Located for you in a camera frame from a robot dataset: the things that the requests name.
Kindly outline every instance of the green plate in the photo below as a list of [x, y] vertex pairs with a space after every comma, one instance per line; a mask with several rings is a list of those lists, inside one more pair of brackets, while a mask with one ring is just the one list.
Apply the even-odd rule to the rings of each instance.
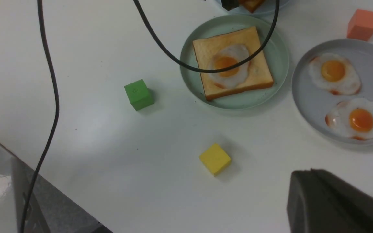
[[[180, 60], [194, 67], [198, 67], [194, 49], [192, 47], [192, 41], [238, 31], [251, 26], [257, 27], [260, 40], [263, 42], [265, 36], [270, 30], [271, 24], [245, 15], [225, 15], [211, 19], [200, 25], [192, 32], [188, 39], [186, 39], [181, 51]], [[270, 41], [264, 48], [264, 54], [271, 75], [274, 78], [273, 87], [268, 89], [246, 91], [215, 99], [213, 101], [207, 101], [204, 96], [200, 74], [181, 67], [181, 75], [192, 94], [204, 103], [217, 108], [230, 110], [251, 108], [266, 102], [277, 93], [283, 85], [289, 69], [289, 53], [287, 47], [285, 46], [283, 39], [276, 32], [273, 33]]]

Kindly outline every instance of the light blue plate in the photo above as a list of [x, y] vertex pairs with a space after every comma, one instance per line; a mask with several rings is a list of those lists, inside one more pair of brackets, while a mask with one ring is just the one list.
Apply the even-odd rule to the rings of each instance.
[[[232, 9], [230, 11], [227, 11], [222, 7], [221, 0], [214, 0], [216, 4], [226, 12], [232, 15], [251, 15], [251, 16], [261, 16], [261, 15], [268, 15], [273, 14], [274, 9], [276, 7], [276, 0], [266, 0], [254, 13], [250, 13], [247, 9], [245, 9], [243, 6], [239, 6], [236, 9]], [[280, 0], [280, 9], [283, 6], [286, 6], [290, 0]]]
[[[265, 36], [270, 30], [271, 24], [245, 15], [225, 15], [211, 19], [200, 25], [188, 37], [184, 47], [182, 48], [180, 60], [188, 65], [198, 67], [192, 41], [238, 31], [251, 26], [256, 26], [260, 40], [263, 42]], [[246, 91], [218, 98], [213, 101], [207, 101], [204, 96], [200, 74], [181, 67], [181, 75], [192, 94], [211, 106], [230, 110], [251, 108], [264, 103], [277, 93], [283, 85], [289, 69], [289, 53], [287, 47], [285, 46], [283, 39], [276, 32], [271, 36], [271, 39], [265, 46], [263, 52], [271, 75], [274, 78], [273, 87], [268, 89]]]

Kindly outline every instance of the toast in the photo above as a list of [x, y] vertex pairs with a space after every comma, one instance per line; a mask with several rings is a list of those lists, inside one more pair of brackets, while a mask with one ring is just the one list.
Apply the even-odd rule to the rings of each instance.
[[256, 9], [258, 9], [259, 6], [265, 2], [265, 0], [240, 0], [239, 2], [250, 13], [254, 13]]
[[[228, 34], [195, 40], [192, 44], [198, 67], [201, 69], [207, 69], [213, 56], [222, 49], [233, 44], [244, 44], [251, 55], [260, 48], [260, 39], [256, 27], [253, 26]], [[263, 51], [250, 61], [248, 77], [244, 83], [239, 84], [235, 88], [226, 89], [225, 87], [215, 83], [207, 73], [200, 74], [205, 98], [208, 101], [248, 90], [270, 88], [274, 84]]]

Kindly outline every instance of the white table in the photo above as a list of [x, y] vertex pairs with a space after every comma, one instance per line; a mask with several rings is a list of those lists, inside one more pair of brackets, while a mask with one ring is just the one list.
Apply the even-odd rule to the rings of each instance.
[[[224, 14], [213, 0], [141, 4], [173, 54], [198, 25]], [[36, 7], [0, 0], [0, 142], [31, 167], [54, 117]], [[373, 1], [295, 0], [281, 10], [277, 30], [293, 64], [344, 38], [357, 8], [373, 10]], [[289, 232], [297, 169], [325, 168], [373, 196], [373, 148], [338, 146], [308, 126], [290, 76], [263, 106], [220, 112], [188, 92], [131, 0], [45, 0], [44, 16], [61, 106], [40, 174], [114, 232]], [[157, 100], [135, 112], [123, 86], [140, 78]], [[215, 142], [233, 159], [217, 178], [198, 159]]]

